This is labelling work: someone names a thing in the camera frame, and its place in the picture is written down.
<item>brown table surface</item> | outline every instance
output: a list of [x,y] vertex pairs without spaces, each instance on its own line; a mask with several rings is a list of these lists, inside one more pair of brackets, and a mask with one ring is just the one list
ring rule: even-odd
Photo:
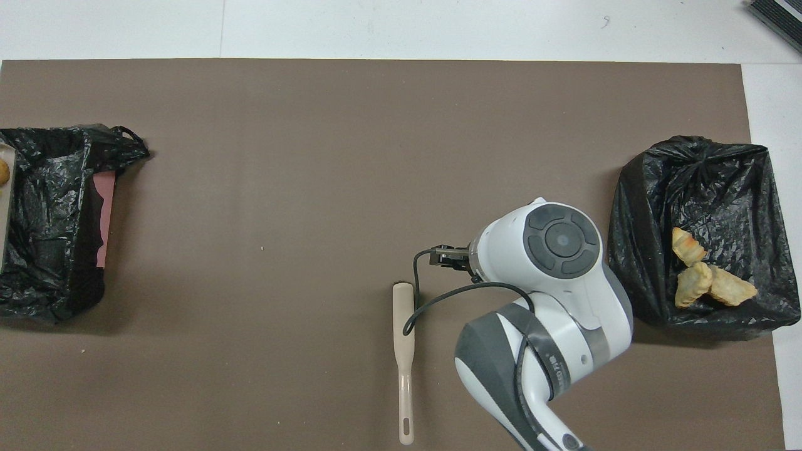
[[[391,285],[538,196],[606,233],[654,142],[748,142],[732,65],[361,60],[5,61],[0,127],[124,125],[107,293],[0,328],[0,449],[401,449]],[[423,291],[469,282],[424,267]],[[453,347],[512,300],[425,315],[411,449],[515,449]],[[770,336],[635,343],[553,408],[597,451],[783,448]]]

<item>bread piece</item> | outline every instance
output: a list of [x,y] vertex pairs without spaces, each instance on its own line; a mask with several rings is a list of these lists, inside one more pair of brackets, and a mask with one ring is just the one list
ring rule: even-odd
[[757,288],[738,276],[716,266],[711,266],[711,273],[713,283],[710,286],[710,296],[724,305],[735,307],[757,296]]
[[5,185],[8,183],[8,180],[11,178],[11,171],[8,169],[8,163],[0,158],[0,186]]
[[674,305],[678,308],[688,308],[699,296],[710,290],[712,283],[713,274],[707,264],[696,262],[677,276]]
[[707,251],[700,246],[699,242],[679,227],[674,227],[671,231],[671,249],[689,268],[707,256]]

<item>black plastic bag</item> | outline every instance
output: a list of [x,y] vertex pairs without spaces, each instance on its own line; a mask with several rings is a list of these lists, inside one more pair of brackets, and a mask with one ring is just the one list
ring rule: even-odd
[[[706,263],[748,280],[758,295],[726,307],[703,295],[674,306],[685,265],[671,230],[690,232]],[[768,150],[675,136],[621,171],[610,215],[610,267],[635,316],[655,326],[716,340],[754,339],[800,319],[796,276]]]
[[130,130],[103,125],[0,129],[0,142],[16,149],[0,317],[57,323],[103,297],[103,199],[92,176],[149,152]]

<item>white robotic arm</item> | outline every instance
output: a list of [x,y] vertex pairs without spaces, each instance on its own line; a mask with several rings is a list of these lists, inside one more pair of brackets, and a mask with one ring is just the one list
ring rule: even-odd
[[474,282],[516,286],[533,302],[534,312],[522,298],[465,325],[455,365],[471,395],[523,449],[588,450],[546,403],[630,345],[630,302],[602,261],[593,222],[538,198],[486,227],[466,250],[435,253]]

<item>brown round food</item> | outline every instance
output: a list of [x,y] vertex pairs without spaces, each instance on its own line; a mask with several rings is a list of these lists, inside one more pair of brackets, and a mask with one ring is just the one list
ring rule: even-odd
[[11,171],[8,169],[8,164],[3,159],[0,159],[0,186],[8,183],[10,178]]

